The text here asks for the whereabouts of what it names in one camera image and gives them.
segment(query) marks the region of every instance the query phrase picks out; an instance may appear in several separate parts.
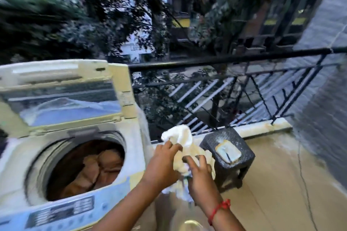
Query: balcony railing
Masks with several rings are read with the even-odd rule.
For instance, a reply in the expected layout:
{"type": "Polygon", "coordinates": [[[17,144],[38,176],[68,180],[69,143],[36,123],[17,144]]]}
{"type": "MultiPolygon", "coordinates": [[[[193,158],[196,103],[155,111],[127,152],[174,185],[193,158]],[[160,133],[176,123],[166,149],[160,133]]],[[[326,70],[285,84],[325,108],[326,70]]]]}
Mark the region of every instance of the balcony railing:
{"type": "Polygon", "coordinates": [[[293,103],[323,68],[340,65],[340,53],[347,47],[150,62],[129,69],[135,97],[159,131],[152,137],[157,140],[179,124],[201,134],[293,115],[293,103]],[[303,57],[310,63],[301,64],[303,57]],[[184,72],[170,73],[181,67],[184,72]]]}

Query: brown cloth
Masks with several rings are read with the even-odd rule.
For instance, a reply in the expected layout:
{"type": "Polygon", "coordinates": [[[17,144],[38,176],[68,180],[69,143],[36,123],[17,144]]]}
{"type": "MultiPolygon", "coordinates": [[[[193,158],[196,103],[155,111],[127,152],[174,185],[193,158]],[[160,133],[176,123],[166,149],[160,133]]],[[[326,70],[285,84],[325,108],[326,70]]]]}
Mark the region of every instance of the brown cloth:
{"type": "Polygon", "coordinates": [[[84,158],[84,168],[76,179],[68,184],[60,198],[86,193],[110,185],[117,178],[124,160],[114,150],[105,150],[99,155],[88,155],[84,158]]]}

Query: washing machine lid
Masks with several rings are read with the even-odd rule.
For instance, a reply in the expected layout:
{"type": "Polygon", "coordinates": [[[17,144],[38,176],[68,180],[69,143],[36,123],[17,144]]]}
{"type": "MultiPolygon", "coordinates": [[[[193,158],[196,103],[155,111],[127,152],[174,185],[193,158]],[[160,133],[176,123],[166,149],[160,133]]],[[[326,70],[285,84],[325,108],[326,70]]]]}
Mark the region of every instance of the washing machine lid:
{"type": "Polygon", "coordinates": [[[71,59],[0,66],[0,128],[10,137],[135,117],[125,64],[71,59]]]}

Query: top-load washing machine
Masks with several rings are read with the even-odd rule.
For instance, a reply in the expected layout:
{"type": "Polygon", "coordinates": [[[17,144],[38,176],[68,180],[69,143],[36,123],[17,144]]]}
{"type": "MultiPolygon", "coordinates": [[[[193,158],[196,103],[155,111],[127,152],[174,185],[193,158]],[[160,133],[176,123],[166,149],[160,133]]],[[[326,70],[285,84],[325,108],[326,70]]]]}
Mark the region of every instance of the top-load washing machine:
{"type": "MultiPolygon", "coordinates": [[[[153,152],[127,65],[104,60],[0,66],[0,128],[1,231],[89,229],[137,185],[153,152]],[[92,183],[67,191],[88,158],[107,152],[118,155],[114,171],[95,163],[92,183]],[[96,187],[102,172],[112,182],[96,187]]],[[[155,228],[151,205],[134,229],[155,228]]]]}

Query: white cloth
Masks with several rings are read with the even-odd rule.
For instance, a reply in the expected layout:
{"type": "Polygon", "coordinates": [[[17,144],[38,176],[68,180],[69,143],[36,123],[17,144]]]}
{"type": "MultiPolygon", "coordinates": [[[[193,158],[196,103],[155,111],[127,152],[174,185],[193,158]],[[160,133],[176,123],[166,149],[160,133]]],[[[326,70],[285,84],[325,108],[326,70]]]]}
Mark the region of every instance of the white cloth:
{"type": "Polygon", "coordinates": [[[204,155],[206,157],[207,164],[212,167],[212,178],[215,179],[215,160],[212,157],[212,153],[207,150],[203,150],[201,147],[194,144],[192,133],[187,125],[178,125],[166,132],[163,132],[161,139],[163,142],[171,141],[172,144],[179,143],[183,146],[183,151],[178,151],[173,160],[173,169],[180,172],[184,176],[183,181],[179,180],[162,192],[164,194],[173,192],[176,196],[182,200],[192,202],[193,199],[189,195],[188,191],[188,180],[187,177],[192,176],[192,172],[189,169],[188,164],[182,161],[183,156],[190,155],[195,163],[199,165],[199,160],[195,157],[196,155],[204,155]]]}

